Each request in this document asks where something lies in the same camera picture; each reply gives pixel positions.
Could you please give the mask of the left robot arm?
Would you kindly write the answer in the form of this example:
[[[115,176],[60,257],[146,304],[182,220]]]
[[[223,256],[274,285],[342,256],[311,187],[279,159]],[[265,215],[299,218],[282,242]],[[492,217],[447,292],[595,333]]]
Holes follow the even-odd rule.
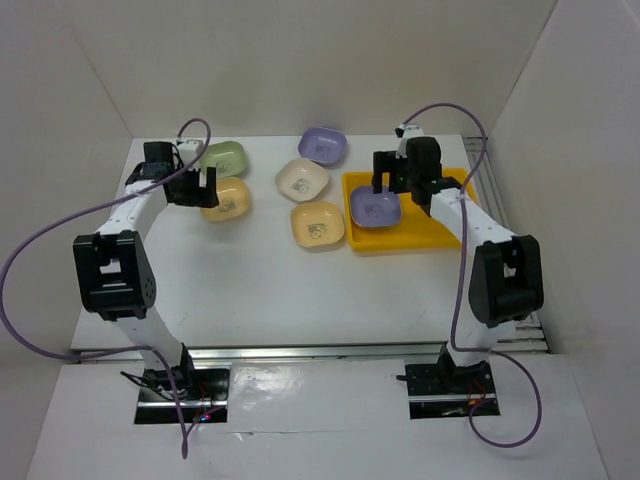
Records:
[[[116,325],[141,347],[144,385],[162,388],[176,399],[193,394],[198,376],[186,346],[156,310],[158,287],[144,240],[169,204],[218,205],[215,169],[198,167],[205,150],[200,140],[144,143],[144,160],[125,181],[125,201],[112,208],[95,233],[73,242],[84,309]]]

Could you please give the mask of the purple panda plate front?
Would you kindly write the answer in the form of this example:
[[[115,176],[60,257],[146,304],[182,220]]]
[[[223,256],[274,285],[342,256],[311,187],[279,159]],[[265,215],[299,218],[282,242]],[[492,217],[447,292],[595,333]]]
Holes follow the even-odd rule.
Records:
[[[390,228],[402,219],[400,197],[386,186],[379,194],[369,185],[355,188],[349,196],[350,216],[365,229]]]

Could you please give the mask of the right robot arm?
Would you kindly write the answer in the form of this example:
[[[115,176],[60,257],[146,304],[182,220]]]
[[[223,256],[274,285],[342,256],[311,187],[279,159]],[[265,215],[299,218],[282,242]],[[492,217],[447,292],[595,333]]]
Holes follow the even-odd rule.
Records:
[[[500,225],[470,198],[465,183],[444,175],[435,138],[409,136],[402,129],[396,133],[396,151],[373,155],[374,193],[409,194],[461,244],[455,313],[436,369],[440,387],[457,392],[482,372],[499,328],[542,307],[540,245],[533,236],[518,236]]]

